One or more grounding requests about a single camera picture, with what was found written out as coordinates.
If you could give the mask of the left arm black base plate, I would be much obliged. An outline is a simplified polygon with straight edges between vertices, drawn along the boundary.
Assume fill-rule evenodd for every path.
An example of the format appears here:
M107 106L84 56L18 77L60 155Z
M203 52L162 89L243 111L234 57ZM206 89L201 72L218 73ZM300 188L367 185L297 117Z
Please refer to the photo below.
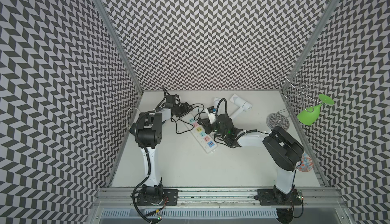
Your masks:
M141 206L176 206L178 201L178 189L164 188L162 196L139 193L136 197L137 205Z

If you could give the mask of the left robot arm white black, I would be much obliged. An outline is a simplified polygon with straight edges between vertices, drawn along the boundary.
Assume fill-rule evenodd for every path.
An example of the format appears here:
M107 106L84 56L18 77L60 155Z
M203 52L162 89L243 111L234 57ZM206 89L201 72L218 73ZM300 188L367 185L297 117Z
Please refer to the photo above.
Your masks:
M165 95L157 107L151 111L141 112L130 127L130 133L140 147L145 169L145 179L141 181L138 193L138 204L161 205L164 196L162 176L157 167L157 146L163 137L163 124L173 116L181 116L192 111L192 107L180 101L177 94Z

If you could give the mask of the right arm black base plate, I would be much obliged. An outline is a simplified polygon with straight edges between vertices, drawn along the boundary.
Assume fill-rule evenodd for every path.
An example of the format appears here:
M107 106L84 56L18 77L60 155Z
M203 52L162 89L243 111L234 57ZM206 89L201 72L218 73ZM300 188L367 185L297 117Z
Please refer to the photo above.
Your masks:
M255 199L259 200L262 206L295 206L303 204L303 196L292 189L288 194L277 188L258 189Z

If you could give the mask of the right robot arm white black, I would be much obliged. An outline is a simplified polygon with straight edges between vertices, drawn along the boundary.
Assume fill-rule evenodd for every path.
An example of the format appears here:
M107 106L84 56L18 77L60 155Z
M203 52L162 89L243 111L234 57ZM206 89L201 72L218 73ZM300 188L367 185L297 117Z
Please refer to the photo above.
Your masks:
M280 126L275 126L270 132L235 127L233 120L241 113L249 111L252 105L236 94L230 98L230 102L238 107L233 114L228 114L225 98L215 98L214 106L206 110L208 117L199 118L196 122L204 128L207 135L213 134L219 144L229 148L265 148L278 167L275 185L269 192L273 201L276 205L292 201L296 169L302 164L304 153L302 144Z

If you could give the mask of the white power strip colourful sockets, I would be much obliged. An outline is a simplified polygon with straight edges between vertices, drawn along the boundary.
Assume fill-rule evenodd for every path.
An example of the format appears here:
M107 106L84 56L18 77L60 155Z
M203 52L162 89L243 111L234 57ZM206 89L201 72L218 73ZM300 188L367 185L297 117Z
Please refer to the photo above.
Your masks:
M218 147L217 143L205 132L204 127L194 119L192 114L186 115L182 120L207 154L215 152L215 149Z

